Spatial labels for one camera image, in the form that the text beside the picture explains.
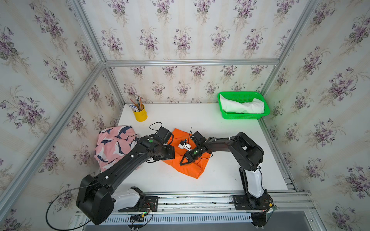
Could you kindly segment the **orange cloth garment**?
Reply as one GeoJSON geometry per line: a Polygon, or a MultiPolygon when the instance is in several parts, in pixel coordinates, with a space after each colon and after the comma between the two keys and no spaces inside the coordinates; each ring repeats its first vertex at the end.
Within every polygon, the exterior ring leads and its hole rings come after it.
{"type": "Polygon", "coordinates": [[[180,144],[181,141],[189,137],[189,133],[179,129],[174,129],[172,133],[174,135],[174,141],[172,142],[172,146],[175,149],[175,159],[164,160],[164,163],[172,166],[175,170],[177,170],[180,173],[198,179],[204,172],[208,164],[208,159],[211,157],[211,154],[205,153],[202,155],[200,159],[196,160],[194,163],[181,166],[180,161],[182,160],[184,154],[186,153],[186,150],[179,148],[178,145],[180,144]]]}

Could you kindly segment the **pink shark print garment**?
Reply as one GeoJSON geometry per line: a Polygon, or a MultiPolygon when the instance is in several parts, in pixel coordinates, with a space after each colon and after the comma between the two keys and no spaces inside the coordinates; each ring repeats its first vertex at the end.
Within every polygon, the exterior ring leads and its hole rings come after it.
{"type": "Polygon", "coordinates": [[[99,132],[95,159],[102,172],[125,157],[136,146],[139,137],[131,126],[117,126],[99,132]]]}

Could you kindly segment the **white shorts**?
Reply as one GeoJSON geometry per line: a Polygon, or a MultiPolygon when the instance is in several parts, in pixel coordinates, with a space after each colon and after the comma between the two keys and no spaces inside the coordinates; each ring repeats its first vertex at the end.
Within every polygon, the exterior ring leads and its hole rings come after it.
{"type": "Polygon", "coordinates": [[[220,95],[220,103],[222,110],[228,113],[263,114],[265,111],[265,103],[256,98],[251,102],[239,103],[220,95]]]}

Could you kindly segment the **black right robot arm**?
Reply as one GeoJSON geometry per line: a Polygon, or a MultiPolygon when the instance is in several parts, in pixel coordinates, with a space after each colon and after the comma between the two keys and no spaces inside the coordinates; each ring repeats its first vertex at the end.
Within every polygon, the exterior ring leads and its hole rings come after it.
{"type": "Polygon", "coordinates": [[[180,165],[188,165],[200,159],[203,154],[214,152],[230,152],[241,166],[245,174],[246,194],[256,199],[263,196],[263,176],[260,164],[263,162],[263,149],[245,133],[240,132],[227,138],[205,138],[198,131],[190,136],[195,148],[185,152],[180,165]]]}

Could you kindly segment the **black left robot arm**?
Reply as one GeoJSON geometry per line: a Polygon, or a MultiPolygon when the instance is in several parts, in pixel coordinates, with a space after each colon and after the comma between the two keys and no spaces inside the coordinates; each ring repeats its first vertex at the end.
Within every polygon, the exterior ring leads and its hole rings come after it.
{"type": "Polygon", "coordinates": [[[87,175],[80,183],[76,206],[95,225],[105,221],[114,210],[113,194],[119,185],[142,163],[151,157],[174,159],[174,147],[168,144],[173,134],[164,127],[152,135],[143,136],[136,146],[108,170],[93,177],[87,175]]]}

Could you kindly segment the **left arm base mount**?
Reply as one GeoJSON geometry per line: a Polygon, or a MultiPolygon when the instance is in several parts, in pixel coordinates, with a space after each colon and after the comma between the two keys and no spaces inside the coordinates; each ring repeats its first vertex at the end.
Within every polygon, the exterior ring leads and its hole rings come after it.
{"type": "Polygon", "coordinates": [[[147,196],[142,190],[133,186],[116,197],[115,209],[118,212],[157,212],[158,196],[147,196]]]}

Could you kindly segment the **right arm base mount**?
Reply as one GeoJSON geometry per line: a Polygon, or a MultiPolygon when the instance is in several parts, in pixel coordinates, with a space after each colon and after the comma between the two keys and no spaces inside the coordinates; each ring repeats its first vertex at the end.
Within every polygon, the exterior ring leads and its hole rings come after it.
{"type": "Polygon", "coordinates": [[[246,171],[240,167],[239,173],[244,194],[232,196],[235,209],[268,212],[274,206],[274,202],[263,186],[262,172],[259,169],[257,171],[246,171]]]}

